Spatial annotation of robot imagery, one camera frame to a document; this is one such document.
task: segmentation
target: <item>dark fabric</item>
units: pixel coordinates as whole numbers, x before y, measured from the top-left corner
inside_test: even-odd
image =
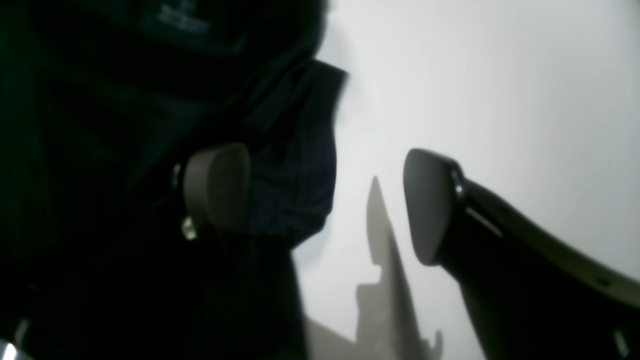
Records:
[[[0,309],[31,318],[37,359],[305,357],[289,251],[332,208],[344,80],[312,59],[322,2],[212,1],[192,14],[206,36],[150,15],[181,3],[0,3],[0,270],[25,294]],[[236,141],[252,178],[231,261],[182,241],[167,193],[174,164]]]

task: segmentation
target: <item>white surface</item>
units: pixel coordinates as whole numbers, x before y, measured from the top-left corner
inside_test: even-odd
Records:
[[[358,284],[379,270],[365,209],[380,179],[420,331],[482,359],[457,284],[413,254],[402,186],[413,147],[457,159],[585,254],[640,280],[640,4],[338,0],[321,60],[347,70],[335,207],[294,253],[306,312],[355,340]]]

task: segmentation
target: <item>dark clothing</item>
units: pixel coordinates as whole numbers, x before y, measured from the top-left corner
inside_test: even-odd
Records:
[[[256,4],[192,14],[205,36],[156,24],[162,1],[0,2],[0,337],[22,314],[39,360],[305,357],[289,251],[332,208],[344,73],[312,59],[320,1],[266,3],[249,33]],[[252,155],[230,258],[167,196],[223,142]]]

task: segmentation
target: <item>black cloth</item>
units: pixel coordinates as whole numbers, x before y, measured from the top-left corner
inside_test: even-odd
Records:
[[[37,359],[305,357],[289,251],[332,208],[344,80],[313,60],[323,5],[211,1],[190,13],[206,32],[156,16],[195,3],[0,3],[0,270],[19,294],[0,337],[29,316]],[[237,141],[249,216],[223,259],[182,241],[166,194],[174,164]]]

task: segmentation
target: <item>white wall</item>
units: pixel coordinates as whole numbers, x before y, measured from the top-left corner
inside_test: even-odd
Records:
[[[354,340],[376,282],[365,207],[378,176],[420,331],[443,359],[482,359],[457,284],[413,255],[403,163],[457,159],[566,243],[640,280],[640,3],[337,0],[321,60],[350,74],[326,229],[294,253],[306,312]]]

